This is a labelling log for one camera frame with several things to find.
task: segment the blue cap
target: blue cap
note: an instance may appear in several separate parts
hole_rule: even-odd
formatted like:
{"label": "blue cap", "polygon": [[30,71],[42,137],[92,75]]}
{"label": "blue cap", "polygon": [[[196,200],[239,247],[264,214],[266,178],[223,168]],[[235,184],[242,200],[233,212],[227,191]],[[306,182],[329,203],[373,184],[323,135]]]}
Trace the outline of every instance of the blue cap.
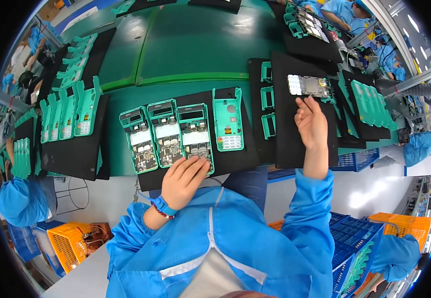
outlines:
{"label": "blue cap", "polygon": [[373,13],[371,12],[371,10],[368,9],[368,7],[362,2],[362,0],[355,0],[355,3],[356,5],[361,6],[363,9],[369,12],[371,16],[373,16]]}

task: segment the right hand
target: right hand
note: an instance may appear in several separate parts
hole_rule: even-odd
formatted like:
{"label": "right hand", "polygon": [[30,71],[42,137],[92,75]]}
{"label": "right hand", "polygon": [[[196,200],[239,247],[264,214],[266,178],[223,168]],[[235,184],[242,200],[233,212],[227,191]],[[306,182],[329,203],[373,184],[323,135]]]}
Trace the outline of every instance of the right hand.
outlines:
{"label": "right hand", "polygon": [[192,156],[178,159],[164,175],[161,197],[174,210],[186,207],[195,191],[207,177],[210,163],[205,158]]}
{"label": "right hand", "polygon": [[294,116],[295,124],[299,129],[303,145],[308,150],[328,147],[328,123],[320,104],[312,96],[302,100],[295,100],[299,109]]}

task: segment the blue bin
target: blue bin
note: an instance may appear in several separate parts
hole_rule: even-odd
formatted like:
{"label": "blue bin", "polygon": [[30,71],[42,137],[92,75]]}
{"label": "blue bin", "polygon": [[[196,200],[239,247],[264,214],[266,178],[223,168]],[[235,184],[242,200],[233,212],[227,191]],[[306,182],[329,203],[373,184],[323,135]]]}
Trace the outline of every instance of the blue bin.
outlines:
{"label": "blue bin", "polygon": [[331,167],[332,171],[359,172],[380,158],[379,148],[362,152],[338,155],[338,166]]}
{"label": "blue bin", "polygon": [[287,180],[290,178],[295,178],[295,169],[282,169],[267,174],[267,183],[278,182],[282,180]]}
{"label": "blue bin", "polygon": [[353,263],[355,255],[351,255],[344,263],[340,264],[338,268],[333,271],[333,294],[332,298],[337,298],[339,292],[342,290],[346,277],[350,275],[350,268]]}
{"label": "blue bin", "polygon": [[[47,230],[53,229],[53,228],[58,227],[62,224],[64,224],[64,223],[57,221],[57,220],[53,220],[50,222],[41,222],[41,223],[37,223],[35,229],[41,230],[41,231],[46,233]],[[46,253],[44,253],[44,254],[46,256],[46,259],[50,263],[53,271],[55,271],[55,273],[59,277],[64,277],[66,275],[66,273],[65,273],[65,270],[63,269],[63,266],[61,265],[60,261],[58,260],[57,256],[56,255],[49,256]]]}
{"label": "blue bin", "polygon": [[336,223],[344,222],[346,219],[350,218],[349,215],[343,215],[336,212],[330,212],[330,213],[332,214],[332,217],[330,218],[330,226]]}
{"label": "blue bin", "polygon": [[383,228],[384,223],[372,223],[356,218],[348,218],[330,226],[330,232],[335,240],[333,268],[337,268],[351,255],[358,253],[376,235],[383,233]]}
{"label": "blue bin", "polygon": [[8,232],[12,239],[16,252],[20,255],[24,263],[40,254],[33,228],[36,225],[26,227],[16,227],[7,222]]}

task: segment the wire stand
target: wire stand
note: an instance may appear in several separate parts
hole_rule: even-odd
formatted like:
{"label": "wire stand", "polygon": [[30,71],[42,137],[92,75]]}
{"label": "wire stand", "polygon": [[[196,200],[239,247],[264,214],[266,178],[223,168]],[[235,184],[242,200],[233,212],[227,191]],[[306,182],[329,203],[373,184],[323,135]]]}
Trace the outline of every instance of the wire stand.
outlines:
{"label": "wire stand", "polygon": [[[66,211],[66,212],[62,212],[62,213],[57,213],[57,214],[55,214],[55,215],[62,215],[62,214],[65,214],[65,213],[70,213],[70,212],[73,212],[73,211],[78,211],[78,210],[83,210],[83,209],[86,209],[86,207],[88,207],[88,205],[89,205],[89,190],[88,190],[88,184],[86,184],[86,180],[85,179],[83,179],[83,182],[85,183],[85,186],[84,187],[77,187],[77,188],[69,188],[69,185],[70,185],[70,183],[71,183],[71,178],[72,177],[70,177],[69,178],[69,180],[68,180],[68,189],[67,190],[60,190],[60,191],[57,191],[57,192],[55,192],[56,194],[57,194],[57,202],[58,202],[58,199],[60,199],[60,198],[63,198],[63,197],[69,197],[69,199],[71,200],[71,202],[73,203],[73,205],[76,207],[75,209],[73,209],[73,210],[70,210],[70,211]],[[71,193],[70,193],[70,191],[72,191],[72,190],[77,190],[77,189],[83,189],[83,188],[86,188],[86,191],[87,191],[87,193],[88,193],[88,202],[86,203],[86,206],[84,206],[84,207],[78,207],[78,206],[76,206],[76,204],[75,204],[75,202],[73,201],[73,198],[71,197]],[[62,195],[62,196],[58,196],[58,194],[59,193],[64,193],[64,192],[68,192],[68,194],[67,195]]]}

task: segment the gray pants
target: gray pants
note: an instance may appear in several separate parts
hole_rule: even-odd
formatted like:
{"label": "gray pants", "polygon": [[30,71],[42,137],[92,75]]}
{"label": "gray pants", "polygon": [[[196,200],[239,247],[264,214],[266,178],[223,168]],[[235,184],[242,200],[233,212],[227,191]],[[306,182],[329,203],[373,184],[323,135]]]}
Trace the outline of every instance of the gray pants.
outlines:
{"label": "gray pants", "polygon": [[404,162],[403,147],[390,145],[380,148],[380,158],[373,164],[373,168],[382,168],[393,164],[406,165]]}

